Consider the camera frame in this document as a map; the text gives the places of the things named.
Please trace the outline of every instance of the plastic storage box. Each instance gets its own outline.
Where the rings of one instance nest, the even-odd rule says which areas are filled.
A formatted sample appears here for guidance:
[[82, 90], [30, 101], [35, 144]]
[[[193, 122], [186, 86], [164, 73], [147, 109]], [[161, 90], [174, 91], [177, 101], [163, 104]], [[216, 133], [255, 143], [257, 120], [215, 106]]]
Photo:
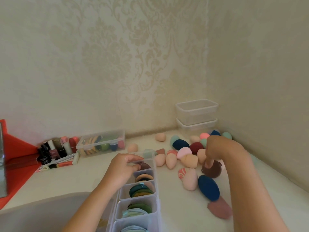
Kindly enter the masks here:
[[199, 99], [189, 102], [177, 103], [177, 118], [184, 125], [194, 125], [213, 121], [212, 113], [216, 112], [218, 103], [208, 99]]
[[125, 131], [113, 130], [82, 136], [76, 145], [76, 149], [83, 156], [93, 154], [106, 154], [124, 150]]
[[199, 136], [201, 133], [208, 132], [210, 129], [213, 129], [217, 121], [218, 119], [213, 118], [212, 121], [208, 121], [204, 123], [199, 123], [195, 125], [184, 125], [182, 122], [180, 122], [178, 118], [176, 118], [179, 131], [186, 138], [189, 138], [192, 135]]
[[[127, 184], [121, 187], [121, 189], [117, 192], [114, 208], [110, 214], [106, 232], [120, 232], [127, 226], [141, 226], [142, 228], [147, 229], [149, 232], [162, 232], [161, 206], [159, 200], [155, 151], [148, 149], [145, 151], [135, 152], [133, 154], [142, 157], [151, 156], [151, 158], [143, 160], [151, 168], [135, 172], [128, 180]], [[135, 178], [144, 173], [150, 174], [154, 177], [154, 180], [144, 182], [144, 184], [148, 186], [154, 192], [154, 194], [130, 198], [130, 189], [133, 186], [139, 184], [135, 183]], [[145, 203], [149, 205], [152, 208], [152, 213], [135, 217], [122, 218], [122, 212], [127, 210], [128, 206], [133, 203]]]

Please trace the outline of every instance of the finger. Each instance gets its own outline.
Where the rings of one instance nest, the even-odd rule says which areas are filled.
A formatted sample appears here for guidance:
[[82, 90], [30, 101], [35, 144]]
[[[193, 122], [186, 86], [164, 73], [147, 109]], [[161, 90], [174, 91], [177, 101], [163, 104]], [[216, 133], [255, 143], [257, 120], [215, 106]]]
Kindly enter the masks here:
[[132, 173], [141, 170], [141, 165], [139, 165], [139, 164], [136, 164], [136, 165], [133, 165], [133, 166], [130, 166], [130, 167], [132, 169]]
[[137, 156], [137, 155], [134, 155], [134, 154], [124, 154], [124, 155], [125, 155], [125, 159], [126, 159], [127, 163], [144, 159], [143, 157]]
[[214, 160], [211, 159], [211, 158], [206, 158], [206, 161], [205, 161], [205, 164], [204, 164], [204, 167], [209, 169], [212, 167], [212, 165], [214, 164]]

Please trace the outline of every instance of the clear plastic box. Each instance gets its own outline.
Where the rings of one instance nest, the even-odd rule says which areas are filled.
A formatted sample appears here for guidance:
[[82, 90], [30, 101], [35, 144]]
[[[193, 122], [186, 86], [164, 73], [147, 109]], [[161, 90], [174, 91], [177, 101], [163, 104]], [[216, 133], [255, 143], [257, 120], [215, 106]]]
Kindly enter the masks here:
[[76, 149], [83, 156], [106, 154], [125, 148], [125, 131], [123, 129], [82, 136], [76, 145]]
[[[123, 228], [127, 226], [141, 226], [147, 229], [149, 232], [162, 232], [162, 219], [161, 219], [161, 206], [159, 200], [159, 188], [157, 179], [157, 169], [155, 164], [155, 151], [146, 150], [135, 152], [134, 154], [139, 156], [149, 156], [151, 153], [151, 158], [143, 160], [151, 168], [146, 170], [137, 171], [133, 174], [132, 178], [128, 180], [117, 193], [115, 200], [114, 209], [110, 214], [109, 221], [107, 224], [106, 232], [120, 232]], [[140, 174], [147, 173], [154, 177], [154, 180], [144, 182], [147, 186], [152, 186], [154, 194], [138, 196], [130, 198], [129, 190], [138, 183], [132, 183], [132, 179]], [[152, 213], [146, 215], [140, 215], [135, 217], [122, 218], [122, 212], [127, 210], [128, 206], [132, 203], [145, 203], [152, 208]]]
[[179, 131], [185, 138], [190, 138], [190, 136], [192, 135], [199, 136], [201, 133], [208, 132], [210, 129], [213, 129], [217, 121], [218, 119], [213, 118], [212, 121], [208, 121], [204, 123], [199, 123], [195, 125], [184, 125], [183, 123], [180, 122], [178, 118], [176, 118]]
[[218, 103], [208, 99], [199, 99], [176, 104], [177, 118], [184, 125], [194, 125], [213, 121]]

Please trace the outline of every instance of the right hand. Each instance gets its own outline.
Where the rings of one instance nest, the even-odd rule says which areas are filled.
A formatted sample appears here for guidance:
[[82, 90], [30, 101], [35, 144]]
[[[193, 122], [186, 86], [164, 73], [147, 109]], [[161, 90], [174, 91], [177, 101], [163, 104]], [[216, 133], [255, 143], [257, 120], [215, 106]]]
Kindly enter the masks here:
[[211, 166], [214, 164], [214, 160], [224, 160], [225, 156], [231, 153], [231, 151], [235, 148], [243, 149], [241, 144], [224, 136], [209, 136], [207, 138], [207, 145], [205, 151], [205, 167], [211, 168]]

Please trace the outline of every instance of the dark red makeup sponge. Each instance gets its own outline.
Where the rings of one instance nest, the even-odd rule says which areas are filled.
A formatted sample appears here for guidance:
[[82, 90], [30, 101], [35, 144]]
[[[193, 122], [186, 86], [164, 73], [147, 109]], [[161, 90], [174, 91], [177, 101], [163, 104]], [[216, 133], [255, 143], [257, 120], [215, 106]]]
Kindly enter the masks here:
[[204, 149], [204, 146], [200, 142], [195, 142], [195, 143], [192, 143], [189, 148], [192, 151], [192, 154], [197, 155], [198, 150]]

